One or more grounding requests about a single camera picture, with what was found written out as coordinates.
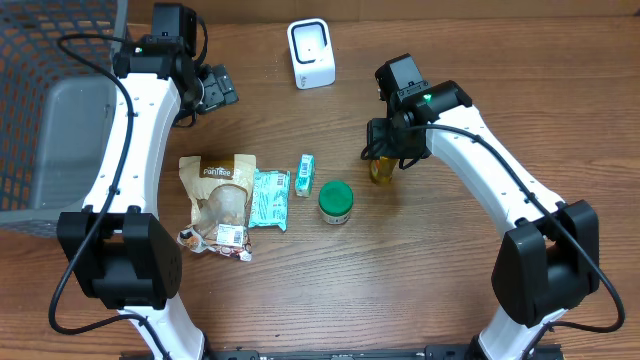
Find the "teal snack bar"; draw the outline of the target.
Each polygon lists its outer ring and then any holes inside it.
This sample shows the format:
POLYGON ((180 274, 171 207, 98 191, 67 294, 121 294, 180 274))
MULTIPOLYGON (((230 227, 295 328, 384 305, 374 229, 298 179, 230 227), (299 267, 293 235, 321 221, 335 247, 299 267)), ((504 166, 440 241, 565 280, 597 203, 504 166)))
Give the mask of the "teal snack bar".
POLYGON ((287 230, 289 171, 260 171, 254 174, 249 227, 278 227, 287 230))

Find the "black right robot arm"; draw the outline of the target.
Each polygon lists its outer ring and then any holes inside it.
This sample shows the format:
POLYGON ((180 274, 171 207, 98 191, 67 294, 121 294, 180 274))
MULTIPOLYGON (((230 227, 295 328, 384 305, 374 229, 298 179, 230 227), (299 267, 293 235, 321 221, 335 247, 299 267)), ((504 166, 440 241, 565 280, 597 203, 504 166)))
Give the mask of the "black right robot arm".
POLYGON ((454 81, 432 85, 404 54, 375 73, 386 115, 367 125, 376 183, 434 156, 464 183, 494 222, 501 245, 491 276, 499 307, 467 345, 429 345, 435 359, 559 359, 542 337, 596 292, 599 219, 584 200, 569 204, 538 182, 498 141, 454 81))

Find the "brown snack packet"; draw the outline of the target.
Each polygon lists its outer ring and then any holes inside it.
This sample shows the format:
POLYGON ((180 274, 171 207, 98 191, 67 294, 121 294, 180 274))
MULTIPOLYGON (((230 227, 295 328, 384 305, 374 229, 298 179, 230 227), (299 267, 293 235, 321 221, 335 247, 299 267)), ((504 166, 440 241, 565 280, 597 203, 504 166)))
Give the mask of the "brown snack packet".
POLYGON ((179 177, 191 201, 191 223, 177 243, 194 253, 212 253, 249 262, 252 245, 248 215, 253 196, 256 157, 182 157, 179 177))

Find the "teal Kleenex tissue pack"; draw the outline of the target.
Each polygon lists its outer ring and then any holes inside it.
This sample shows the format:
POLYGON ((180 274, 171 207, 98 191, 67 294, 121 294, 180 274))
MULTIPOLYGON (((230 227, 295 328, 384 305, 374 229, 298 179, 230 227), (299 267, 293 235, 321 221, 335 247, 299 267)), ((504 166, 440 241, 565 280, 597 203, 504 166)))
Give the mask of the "teal Kleenex tissue pack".
POLYGON ((315 177, 315 157, 302 154, 295 180, 295 192, 299 197, 310 197, 315 177))

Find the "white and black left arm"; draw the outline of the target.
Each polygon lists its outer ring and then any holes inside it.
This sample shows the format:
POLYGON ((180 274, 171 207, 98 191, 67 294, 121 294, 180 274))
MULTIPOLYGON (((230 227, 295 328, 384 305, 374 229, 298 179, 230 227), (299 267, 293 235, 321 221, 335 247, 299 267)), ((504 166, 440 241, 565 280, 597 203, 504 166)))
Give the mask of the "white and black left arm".
POLYGON ((128 321, 151 359, 211 359, 206 334, 179 296, 181 252, 158 218, 158 185, 168 134, 234 104, 221 65, 205 63, 204 20, 179 3, 154 6, 151 32, 120 37, 105 76, 116 88, 114 120, 98 175, 81 208, 59 216, 65 279, 128 321))

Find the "yellow liquid bottle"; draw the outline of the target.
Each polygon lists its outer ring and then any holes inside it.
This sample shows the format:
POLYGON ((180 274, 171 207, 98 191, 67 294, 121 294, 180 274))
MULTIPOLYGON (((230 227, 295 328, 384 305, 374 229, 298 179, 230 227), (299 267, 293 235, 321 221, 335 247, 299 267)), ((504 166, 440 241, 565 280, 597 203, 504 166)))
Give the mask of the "yellow liquid bottle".
POLYGON ((369 174, 372 182, 377 185, 387 185, 393 178, 393 171, 398 164, 395 158, 381 156, 369 162, 369 174))

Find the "green lidded jar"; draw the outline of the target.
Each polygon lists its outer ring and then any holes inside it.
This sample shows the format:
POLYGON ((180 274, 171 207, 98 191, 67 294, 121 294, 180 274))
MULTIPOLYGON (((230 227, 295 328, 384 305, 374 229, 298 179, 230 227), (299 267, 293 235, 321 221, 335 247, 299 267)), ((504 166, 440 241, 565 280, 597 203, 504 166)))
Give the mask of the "green lidded jar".
POLYGON ((318 206, 322 219, 331 225, 348 221, 354 204, 351 187, 343 181, 327 182, 320 190, 318 206))

